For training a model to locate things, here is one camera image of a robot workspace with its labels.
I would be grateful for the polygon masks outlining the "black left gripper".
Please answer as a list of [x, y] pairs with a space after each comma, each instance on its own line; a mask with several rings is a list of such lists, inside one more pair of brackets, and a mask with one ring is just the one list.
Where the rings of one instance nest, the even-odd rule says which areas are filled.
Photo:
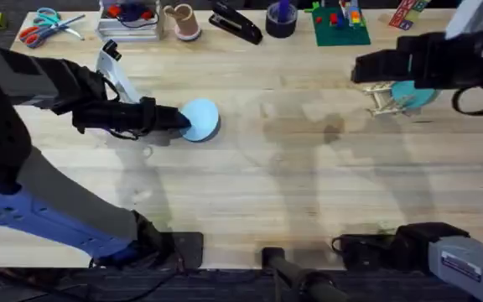
[[124, 132], [133, 136], [156, 129], [190, 128], [190, 120], [177, 107], [157, 105], [155, 98], [144, 97], [136, 103], [123, 102], [120, 91], [101, 72], [74, 62], [66, 64], [77, 81], [78, 91], [72, 98], [59, 101], [51, 108], [57, 115], [70, 113], [72, 125], [83, 133], [99, 128], [113, 136]]

